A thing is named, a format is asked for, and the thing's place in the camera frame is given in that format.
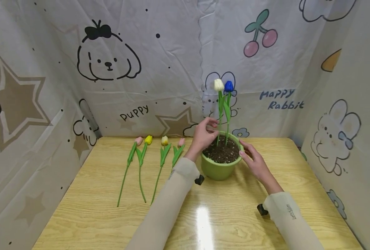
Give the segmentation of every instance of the beige sleeve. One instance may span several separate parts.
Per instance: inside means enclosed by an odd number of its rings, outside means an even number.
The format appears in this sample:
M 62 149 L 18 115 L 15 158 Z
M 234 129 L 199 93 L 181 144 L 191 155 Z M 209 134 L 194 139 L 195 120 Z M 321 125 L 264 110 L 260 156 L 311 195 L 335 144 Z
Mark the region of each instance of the beige sleeve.
M 301 216 L 300 208 L 287 192 L 269 195 L 264 209 L 279 229 L 290 250 L 323 250 L 317 236 Z
M 126 250 L 163 250 L 179 210 L 200 173 L 196 164 L 181 158 L 166 181 Z

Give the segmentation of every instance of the person's right hand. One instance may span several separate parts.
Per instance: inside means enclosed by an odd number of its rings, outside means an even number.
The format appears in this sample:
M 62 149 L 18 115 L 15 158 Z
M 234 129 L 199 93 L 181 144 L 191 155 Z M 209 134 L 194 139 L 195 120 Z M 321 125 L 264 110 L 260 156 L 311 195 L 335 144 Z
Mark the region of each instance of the person's right hand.
M 251 173 L 260 181 L 272 177 L 271 172 L 269 171 L 267 164 L 265 163 L 262 156 L 257 152 L 253 145 L 245 143 L 242 140 L 239 140 L 240 144 L 244 147 L 244 152 L 239 151 L 240 157 L 245 161 L 249 167 Z
M 245 143 L 242 140 L 239 141 L 244 147 L 244 152 L 239 151 L 240 157 L 245 161 L 256 179 L 258 179 L 258 181 L 264 185 L 268 195 L 283 192 L 284 190 L 276 181 L 275 177 L 271 174 L 271 171 L 269 171 L 264 159 L 253 147 L 253 145 Z

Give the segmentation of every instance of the wooden table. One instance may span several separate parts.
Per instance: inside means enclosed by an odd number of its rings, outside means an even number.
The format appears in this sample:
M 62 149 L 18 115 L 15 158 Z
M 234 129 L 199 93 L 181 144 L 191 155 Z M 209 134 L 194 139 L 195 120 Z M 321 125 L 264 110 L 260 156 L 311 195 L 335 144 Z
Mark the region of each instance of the wooden table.
M 176 145 L 178 140 L 170 139 L 170 142 Z M 293 141 L 244 140 L 253 143 L 283 189 L 293 195 L 326 250 L 361 249 Z M 142 166 L 147 203 L 140 193 L 135 155 L 117 208 L 133 139 L 101 138 L 33 249 L 124 249 L 148 212 L 159 171 L 160 142 L 159 138 L 153 140 Z M 171 148 L 157 192 L 169 177 L 172 156 Z M 200 158 L 196 164 L 200 169 Z M 269 217 L 261 217 L 256 209 L 266 196 L 263 186 L 243 162 L 226 181 L 206 177 L 201 186 L 194 185 L 190 190 L 165 249 L 287 249 L 275 224 Z

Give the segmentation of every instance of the black clip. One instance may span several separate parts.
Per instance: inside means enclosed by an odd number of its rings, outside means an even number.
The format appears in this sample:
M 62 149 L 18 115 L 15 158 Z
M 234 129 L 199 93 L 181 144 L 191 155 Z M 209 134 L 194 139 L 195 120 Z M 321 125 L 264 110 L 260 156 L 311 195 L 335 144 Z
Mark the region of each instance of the black clip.
M 264 209 L 264 207 L 262 206 L 262 204 L 259 204 L 257 206 L 257 210 L 259 211 L 259 213 L 261 214 L 261 216 L 265 216 L 268 214 L 268 211 Z
M 195 179 L 195 184 L 198 184 L 200 186 L 203 183 L 203 181 L 204 181 L 204 176 L 200 174 L 200 176 L 197 179 Z

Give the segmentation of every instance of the orange shape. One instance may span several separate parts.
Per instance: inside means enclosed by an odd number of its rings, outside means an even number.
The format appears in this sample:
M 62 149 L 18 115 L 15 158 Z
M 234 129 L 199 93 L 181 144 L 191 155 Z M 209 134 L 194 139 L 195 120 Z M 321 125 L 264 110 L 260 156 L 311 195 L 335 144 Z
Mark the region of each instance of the orange shape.
M 332 72 L 336 66 L 337 60 L 339 60 L 340 53 L 342 52 L 342 49 L 336 51 L 332 55 L 330 55 L 328 58 L 325 59 L 325 61 L 321 64 L 321 69 L 323 71 Z

